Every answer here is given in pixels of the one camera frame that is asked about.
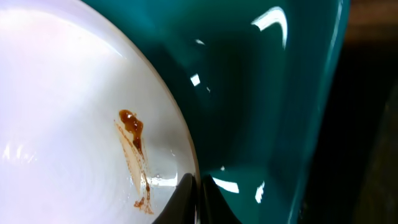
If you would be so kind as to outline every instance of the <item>food residue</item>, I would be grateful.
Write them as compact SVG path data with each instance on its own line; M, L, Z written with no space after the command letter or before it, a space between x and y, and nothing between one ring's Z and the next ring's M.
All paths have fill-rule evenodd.
M136 116L136 114L129 110L121 110L119 112L119 117L124 124L124 129L116 121L114 122L120 135L127 167L138 193L140 193L142 179L145 184L144 196L140 201L136 201L134 206L139 208L139 210L143 210L145 213L153 214L150 205L150 187L146 176L146 162L141 139L144 124L139 121Z

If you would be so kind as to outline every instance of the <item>teal tray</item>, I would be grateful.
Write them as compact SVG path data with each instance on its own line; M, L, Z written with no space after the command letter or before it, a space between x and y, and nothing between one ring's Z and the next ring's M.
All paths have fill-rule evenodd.
M84 2L157 69L239 220L295 223L349 1Z

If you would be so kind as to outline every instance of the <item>dish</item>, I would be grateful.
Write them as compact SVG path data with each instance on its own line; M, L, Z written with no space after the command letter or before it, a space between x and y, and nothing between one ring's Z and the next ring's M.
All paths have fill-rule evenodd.
M0 32L1 223L150 223L185 173L199 177L172 95L100 14L80 1L3 1ZM139 187L115 128L125 109L145 124ZM151 212L139 206L148 186Z

